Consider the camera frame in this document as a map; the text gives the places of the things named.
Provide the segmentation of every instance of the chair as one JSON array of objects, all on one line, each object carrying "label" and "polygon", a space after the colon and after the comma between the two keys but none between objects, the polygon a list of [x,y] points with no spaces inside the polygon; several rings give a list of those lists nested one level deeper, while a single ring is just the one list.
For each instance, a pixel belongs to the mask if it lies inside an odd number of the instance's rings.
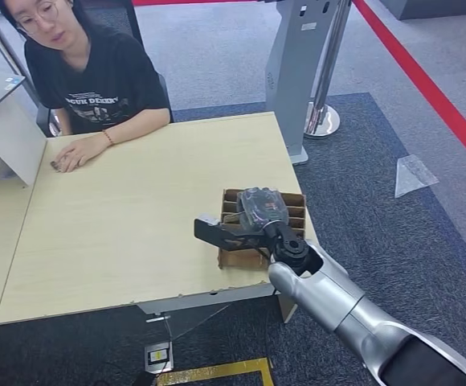
[{"label": "chair", "polygon": [[[81,5],[85,9],[86,14],[91,21],[100,24],[102,26],[112,27],[117,31],[131,35],[138,40],[143,47],[142,35],[138,28],[137,15],[131,0],[80,0]],[[170,122],[173,122],[173,110],[170,108],[169,93],[167,91],[167,83],[165,78],[161,74],[160,84],[165,95],[167,105],[169,106],[170,114]],[[39,107],[39,112],[36,116],[36,124],[48,137],[55,137],[59,133],[57,129],[49,125],[51,111],[42,105]]]}]

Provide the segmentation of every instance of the woman's hand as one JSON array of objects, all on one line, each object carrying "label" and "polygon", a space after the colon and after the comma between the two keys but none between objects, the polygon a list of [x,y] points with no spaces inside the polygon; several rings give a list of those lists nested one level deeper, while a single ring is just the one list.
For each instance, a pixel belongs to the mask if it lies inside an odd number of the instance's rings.
[{"label": "woman's hand", "polygon": [[65,146],[54,162],[57,170],[62,173],[72,171],[79,166],[83,166],[89,159],[98,156],[110,146],[110,141],[104,133],[92,135],[91,137],[78,139]]}]

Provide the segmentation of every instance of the woman's hair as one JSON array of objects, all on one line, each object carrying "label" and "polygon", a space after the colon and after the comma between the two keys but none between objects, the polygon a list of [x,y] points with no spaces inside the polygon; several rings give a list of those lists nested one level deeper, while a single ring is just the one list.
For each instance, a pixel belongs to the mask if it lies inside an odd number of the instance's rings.
[{"label": "woman's hair", "polygon": [[[87,31],[88,28],[91,27],[92,23],[91,23],[87,13],[85,13],[82,6],[82,0],[63,1],[69,1],[72,3],[72,12],[74,13],[74,16],[76,17],[76,20],[78,20],[79,24],[83,27],[84,30]],[[5,0],[0,0],[0,12],[2,15],[5,16],[6,20],[8,20],[10,24],[19,31],[19,33],[20,33],[21,35],[24,35],[27,38],[27,35],[24,34],[24,31],[19,29],[17,21],[15,20],[14,16],[11,16],[11,13],[8,9],[6,4],[5,4]]]}]

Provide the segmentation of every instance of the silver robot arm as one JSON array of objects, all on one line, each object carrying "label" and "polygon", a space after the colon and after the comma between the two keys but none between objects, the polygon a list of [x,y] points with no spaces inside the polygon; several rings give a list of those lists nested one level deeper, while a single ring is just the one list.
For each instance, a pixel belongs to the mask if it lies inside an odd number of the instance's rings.
[{"label": "silver robot arm", "polygon": [[308,243],[320,268],[311,277],[297,276],[274,259],[268,278],[317,323],[335,333],[384,386],[466,385],[466,359],[430,335],[406,326],[381,310],[349,279],[326,253]]}]

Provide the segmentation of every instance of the table leg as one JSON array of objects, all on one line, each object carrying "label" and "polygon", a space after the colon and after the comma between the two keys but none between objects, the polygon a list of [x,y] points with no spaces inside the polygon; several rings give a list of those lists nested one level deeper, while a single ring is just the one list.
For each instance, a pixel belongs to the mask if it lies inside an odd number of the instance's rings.
[{"label": "table leg", "polygon": [[281,316],[283,317],[283,323],[288,323],[296,310],[297,310],[297,304],[293,300],[287,298],[284,295],[278,295],[280,302],[280,308],[281,309]]}]

